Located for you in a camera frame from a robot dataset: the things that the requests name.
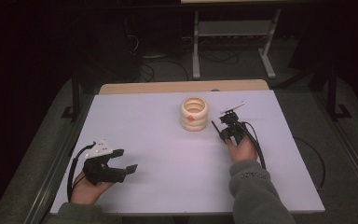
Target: metal stand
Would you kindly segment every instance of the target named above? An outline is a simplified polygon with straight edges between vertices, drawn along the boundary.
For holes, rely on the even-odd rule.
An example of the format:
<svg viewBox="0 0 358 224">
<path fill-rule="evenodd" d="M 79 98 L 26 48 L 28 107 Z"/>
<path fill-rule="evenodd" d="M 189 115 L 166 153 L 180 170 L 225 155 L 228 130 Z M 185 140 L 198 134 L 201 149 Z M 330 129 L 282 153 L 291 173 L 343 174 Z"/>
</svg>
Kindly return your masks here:
<svg viewBox="0 0 358 224">
<path fill-rule="evenodd" d="M 77 81 L 77 72 L 75 71 L 72 75 L 72 105 L 67 106 L 62 113 L 62 119 L 72 119 L 74 122 L 79 114 L 80 111 L 80 100 L 79 100 L 79 83 Z"/>
<path fill-rule="evenodd" d="M 327 112 L 333 121 L 342 118 L 351 118 L 351 114 L 345 105 L 338 105 L 342 113 L 336 113 L 336 91 L 337 91 L 337 72 L 334 66 L 331 68 L 330 78 L 328 79 L 327 89 Z"/>
<path fill-rule="evenodd" d="M 260 54 L 261 57 L 261 61 L 263 62 L 264 67 L 266 68 L 267 76 L 271 79 L 275 78 L 276 75 L 274 70 L 272 69 L 272 65 L 269 62 L 269 56 L 267 54 L 269 53 L 269 46 L 271 45 L 272 37 L 274 36 L 275 29 L 277 27 L 278 19 L 280 15 L 281 15 L 281 9 L 279 8 L 275 11 L 274 18 L 272 19 L 271 24 L 269 25 L 267 43 L 262 49 L 258 50 L 258 53 Z"/>
<path fill-rule="evenodd" d="M 281 9 L 275 11 L 272 20 L 264 21 L 199 21 L 199 12 L 194 19 L 194 49 L 193 49 L 193 78 L 200 79 L 199 36 L 236 36 L 236 35 L 265 35 L 267 43 L 259 49 L 260 58 L 266 68 L 269 78 L 275 78 L 274 70 L 269 62 L 269 46 L 271 45 Z"/>
</svg>

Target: wooden table edge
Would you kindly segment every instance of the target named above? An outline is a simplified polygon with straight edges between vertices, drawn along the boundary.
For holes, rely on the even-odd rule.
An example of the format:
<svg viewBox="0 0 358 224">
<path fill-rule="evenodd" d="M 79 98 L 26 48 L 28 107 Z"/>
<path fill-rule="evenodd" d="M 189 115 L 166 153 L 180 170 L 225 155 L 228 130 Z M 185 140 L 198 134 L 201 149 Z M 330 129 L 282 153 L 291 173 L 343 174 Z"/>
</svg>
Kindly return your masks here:
<svg viewBox="0 0 358 224">
<path fill-rule="evenodd" d="M 189 91 L 268 91 L 263 79 L 104 84 L 99 94 Z"/>
</svg>

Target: black cable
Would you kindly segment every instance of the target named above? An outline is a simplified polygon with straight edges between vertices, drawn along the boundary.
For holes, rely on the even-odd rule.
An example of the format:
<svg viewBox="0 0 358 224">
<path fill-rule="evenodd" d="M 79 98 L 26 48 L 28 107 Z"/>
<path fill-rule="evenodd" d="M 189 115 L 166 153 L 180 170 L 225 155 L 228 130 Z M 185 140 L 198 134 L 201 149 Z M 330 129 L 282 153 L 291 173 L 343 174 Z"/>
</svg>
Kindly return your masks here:
<svg viewBox="0 0 358 224">
<path fill-rule="evenodd" d="M 213 55 L 212 53 L 207 53 L 204 51 L 199 51 L 199 56 L 202 57 L 204 60 L 212 62 L 212 63 L 237 64 L 240 61 L 240 54 L 241 54 L 240 52 L 239 53 L 234 52 L 233 55 L 230 55 L 225 50 L 221 50 L 221 52 L 223 52 L 227 55 L 227 57 L 225 59 L 221 59 L 221 58 L 217 57 L 216 55 Z M 233 58 L 235 58 L 234 62 L 232 62 L 232 63 L 227 62 Z"/>
<path fill-rule="evenodd" d="M 72 189 L 74 189 L 74 188 L 76 187 L 76 185 L 77 185 L 80 181 L 82 181 L 82 179 L 84 179 L 84 177 L 86 177 L 86 176 L 83 175 L 79 180 L 77 180 L 77 181 L 75 182 L 75 184 L 72 186 Z"/>
<path fill-rule="evenodd" d="M 186 74 L 186 80 L 189 81 L 188 72 L 186 71 L 186 69 L 181 64 L 179 64 L 177 62 L 173 62 L 173 61 L 152 61 L 152 62 L 148 62 L 148 63 L 174 63 L 174 64 L 178 65 L 179 67 L 181 67 L 183 69 L 183 71 Z"/>
<path fill-rule="evenodd" d="M 220 63 L 223 64 L 237 64 L 240 61 L 240 52 L 235 52 L 234 50 L 228 50 L 227 45 L 224 43 L 223 40 L 220 40 L 220 44 L 223 46 L 223 50 L 221 50 L 222 52 L 224 52 L 227 55 L 227 58 L 222 60 Z M 229 63 L 228 61 L 235 58 L 235 61 L 232 63 Z"/>
<path fill-rule="evenodd" d="M 252 126 L 252 124 L 249 122 L 244 122 L 244 123 L 248 124 L 252 128 L 252 130 L 254 131 L 254 134 L 255 134 L 255 128 Z M 255 134 L 255 141 L 257 141 L 257 143 L 258 143 L 257 134 Z"/>
<path fill-rule="evenodd" d="M 69 170 L 69 174 L 68 174 L 68 183 L 66 184 L 66 193 L 68 196 L 68 202 L 71 202 L 71 197 L 72 197 L 72 182 L 74 181 L 74 173 L 75 173 L 75 169 L 77 166 L 77 161 L 80 157 L 80 155 L 87 149 L 93 148 L 95 146 L 95 142 L 92 145 L 83 147 L 76 155 L 76 157 L 74 157 L 74 159 L 72 160 L 72 164 L 71 164 L 71 169 Z"/>
<path fill-rule="evenodd" d="M 322 187 L 324 186 L 324 180 L 326 178 L 326 167 L 325 167 L 325 164 L 324 164 L 324 159 L 322 158 L 321 154 L 318 152 L 318 150 L 316 150 L 315 147 L 311 146 L 309 143 L 307 143 L 305 140 L 299 138 L 299 137 L 293 137 L 295 140 L 298 140 L 302 143 L 304 143 L 305 145 L 307 145 L 308 147 L 310 147 L 314 152 L 315 154 L 318 156 L 319 160 L 321 161 L 321 164 L 322 164 L 322 180 L 321 180 L 321 183 L 319 184 L 318 188 L 317 188 L 317 191 L 319 192 Z"/>
<path fill-rule="evenodd" d="M 145 64 L 145 63 L 142 63 L 141 65 L 143 65 L 143 66 L 145 66 L 145 67 L 147 67 L 147 68 L 149 68 L 149 69 L 151 70 L 151 74 L 150 74 L 150 73 L 147 73 L 144 69 L 142 69 L 142 66 L 141 66 L 141 73 L 143 72 L 143 73 L 145 73 L 145 74 L 147 74 L 147 75 L 150 76 L 149 79 L 146 79 L 146 78 L 144 77 L 145 82 L 150 82 L 151 80 L 156 81 L 155 78 L 154 78 L 154 75 L 155 75 L 154 69 L 153 69 L 151 66 L 149 66 L 149 65 L 147 65 L 147 64 Z"/>
<path fill-rule="evenodd" d="M 263 152 L 261 151 L 261 147 L 258 144 L 258 141 L 255 140 L 255 138 L 249 133 L 248 130 L 246 130 L 245 128 L 242 127 L 242 125 L 237 122 L 236 120 L 232 119 L 232 121 L 234 121 L 234 124 L 238 125 L 241 127 L 241 129 L 245 132 L 246 135 L 248 135 L 248 137 L 251 139 L 252 143 L 255 145 L 255 150 L 257 151 L 258 157 L 260 158 L 260 163 L 261 163 L 261 167 L 265 170 L 267 170 L 266 168 L 266 162 L 264 161 L 264 156 L 263 156 Z"/>
</svg>

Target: dark background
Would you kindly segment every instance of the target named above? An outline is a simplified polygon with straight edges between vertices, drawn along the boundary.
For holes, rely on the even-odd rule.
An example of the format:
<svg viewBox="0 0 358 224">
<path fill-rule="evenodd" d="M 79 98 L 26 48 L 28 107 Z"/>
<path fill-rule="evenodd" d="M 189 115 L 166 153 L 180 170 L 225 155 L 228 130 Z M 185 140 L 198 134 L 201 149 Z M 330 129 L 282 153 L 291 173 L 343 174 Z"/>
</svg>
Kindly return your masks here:
<svg viewBox="0 0 358 224">
<path fill-rule="evenodd" d="M 87 3 L 0 1 L 0 198 L 55 95 L 75 69 L 86 91 L 105 82 L 135 81 L 138 60 L 128 53 L 131 43 L 126 29 L 147 40 L 149 46 L 144 50 L 161 48 L 179 57 L 181 36 L 192 32 L 193 18 L 189 12 L 173 17 L 171 12 L 163 11 L 89 14 L 68 10 Z M 117 2 L 91 3 L 112 6 Z M 260 16 L 253 12 L 247 15 Z M 123 19 L 129 15 L 132 20 L 123 25 Z M 113 33 L 108 34 L 106 27 L 112 27 Z M 288 36 L 300 40 L 291 66 L 307 69 L 324 62 L 324 68 L 315 71 L 313 79 L 320 88 L 333 64 L 358 96 L 358 2 L 285 7 L 275 38 Z M 115 63 L 106 60 L 112 57 Z M 120 71 L 127 75 L 120 76 Z"/>
</svg>

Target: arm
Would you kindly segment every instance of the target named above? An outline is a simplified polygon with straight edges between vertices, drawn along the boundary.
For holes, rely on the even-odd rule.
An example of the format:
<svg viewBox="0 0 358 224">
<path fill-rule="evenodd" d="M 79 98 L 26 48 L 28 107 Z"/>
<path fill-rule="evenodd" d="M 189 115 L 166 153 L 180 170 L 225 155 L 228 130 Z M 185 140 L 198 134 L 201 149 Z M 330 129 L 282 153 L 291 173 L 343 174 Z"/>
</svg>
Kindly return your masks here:
<svg viewBox="0 0 358 224">
<path fill-rule="evenodd" d="M 94 204 L 114 183 L 98 183 L 94 186 L 84 178 L 84 175 L 82 172 L 75 179 L 71 202 L 64 203 L 57 216 L 51 218 L 48 224 L 103 223 L 102 208 Z"/>
<path fill-rule="evenodd" d="M 226 140 L 233 165 L 229 189 L 234 196 L 235 223 L 295 223 L 270 181 L 269 172 L 256 161 L 255 146 L 245 136 L 234 146 Z"/>
</svg>

